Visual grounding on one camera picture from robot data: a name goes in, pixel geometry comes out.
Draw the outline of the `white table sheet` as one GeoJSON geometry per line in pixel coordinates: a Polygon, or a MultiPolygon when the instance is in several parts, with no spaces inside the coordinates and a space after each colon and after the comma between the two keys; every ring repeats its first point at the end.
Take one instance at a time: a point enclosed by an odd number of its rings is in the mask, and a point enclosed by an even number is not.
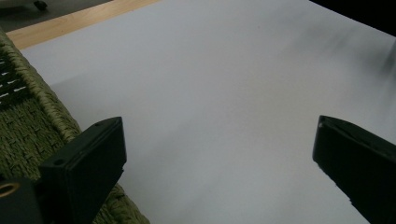
{"type": "Polygon", "coordinates": [[[367,224],[318,118],[396,144],[396,37],[309,0],[162,0],[24,55],[81,127],[122,117],[150,224],[367,224]]]}

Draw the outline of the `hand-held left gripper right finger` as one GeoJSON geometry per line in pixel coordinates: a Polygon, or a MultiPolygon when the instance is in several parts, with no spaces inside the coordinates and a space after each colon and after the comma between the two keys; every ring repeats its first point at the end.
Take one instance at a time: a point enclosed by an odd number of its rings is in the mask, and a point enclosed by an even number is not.
{"type": "Polygon", "coordinates": [[[370,224],[396,224],[396,145],[348,121],[321,116],[313,161],[370,224]]]}

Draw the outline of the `green woven basket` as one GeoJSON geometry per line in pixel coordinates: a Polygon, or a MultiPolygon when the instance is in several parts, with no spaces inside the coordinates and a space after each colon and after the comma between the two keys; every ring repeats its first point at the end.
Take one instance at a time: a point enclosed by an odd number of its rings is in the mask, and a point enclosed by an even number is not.
{"type": "MultiPolygon", "coordinates": [[[[21,53],[0,28],[0,48],[21,53]]],[[[0,111],[0,176],[40,177],[38,165],[81,133],[77,122],[27,59],[22,77],[31,97],[0,111]]]]}

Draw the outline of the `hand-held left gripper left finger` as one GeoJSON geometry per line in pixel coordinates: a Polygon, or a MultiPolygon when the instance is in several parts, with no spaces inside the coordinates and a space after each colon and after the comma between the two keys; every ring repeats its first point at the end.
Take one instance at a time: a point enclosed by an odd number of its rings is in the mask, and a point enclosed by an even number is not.
{"type": "Polygon", "coordinates": [[[55,224],[92,224],[127,162],[122,118],[93,124],[39,165],[55,224]]]}

